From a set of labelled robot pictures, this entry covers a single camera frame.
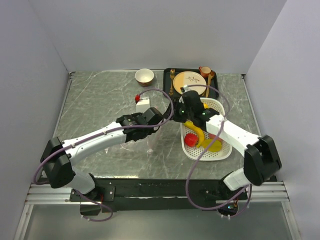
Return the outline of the clear zip top bag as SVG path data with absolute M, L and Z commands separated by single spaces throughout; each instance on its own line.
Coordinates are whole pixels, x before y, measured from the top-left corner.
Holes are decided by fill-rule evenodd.
M 151 135 L 148 135 L 144 139 L 140 139 L 137 141 L 130 141 L 126 143 L 121 143 L 119 145 L 114 145 L 111 147 L 107 147 L 104 149 L 104 152 L 106 154 L 108 153 L 116 153 L 120 151 L 125 152 L 142 152 L 150 154 L 153 152 L 155 146 L 158 143 L 158 140 L 160 139 L 162 128 L 154 128 L 156 130 L 155 133 L 152 133 Z

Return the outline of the pink food piece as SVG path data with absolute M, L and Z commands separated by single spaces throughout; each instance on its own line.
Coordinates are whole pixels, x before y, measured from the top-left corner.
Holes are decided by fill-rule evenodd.
M 216 137 L 216 135 L 211 134 L 211 133 L 209 133 L 208 136 L 209 136 L 210 139 L 214 139 Z

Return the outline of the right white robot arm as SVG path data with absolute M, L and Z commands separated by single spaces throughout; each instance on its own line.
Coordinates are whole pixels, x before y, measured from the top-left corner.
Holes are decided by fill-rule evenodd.
M 238 189 L 252 184 L 260 186 L 282 168 L 275 142 L 269 135 L 258 136 L 227 120 L 212 108 L 205 108 L 194 90 L 186 91 L 174 104 L 172 119 L 191 121 L 196 127 L 222 139 L 243 157 L 243 167 L 223 177 L 219 195 L 232 198 Z

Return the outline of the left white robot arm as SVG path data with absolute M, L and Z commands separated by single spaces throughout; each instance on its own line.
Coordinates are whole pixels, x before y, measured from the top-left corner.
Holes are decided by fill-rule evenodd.
M 48 184 L 53 189 L 68 186 L 88 201 L 103 196 L 91 173 L 78 170 L 75 165 L 103 149 L 130 141 L 138 141 L 155 133 L 163 115 L 154 107 L 144 113 L 123 115 L 106 127 L 78 138 L 61 141 L 50 139 L 41 157 Z

